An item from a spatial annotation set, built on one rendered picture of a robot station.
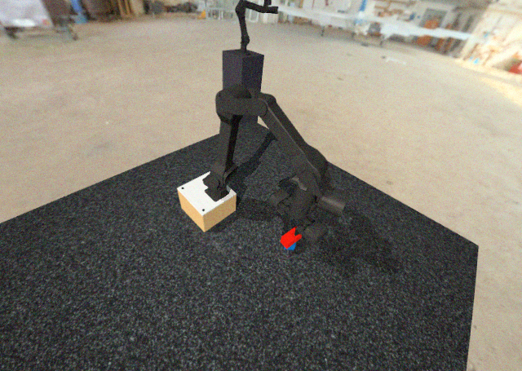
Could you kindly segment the red cube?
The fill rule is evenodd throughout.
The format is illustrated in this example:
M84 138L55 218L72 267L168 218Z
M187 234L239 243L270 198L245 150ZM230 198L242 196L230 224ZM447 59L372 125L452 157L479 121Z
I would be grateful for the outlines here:
M295 238L287 232L284 236L281 237L281 243L284 247L289 248L291 247L295 242Z
M294 236L294 233L295 233L295 229L297 227L293 228L292 230L290 230L290 234L295 238L295 242L296 243L298 240L300 240L302 238L302 235L297 235L297 236Z

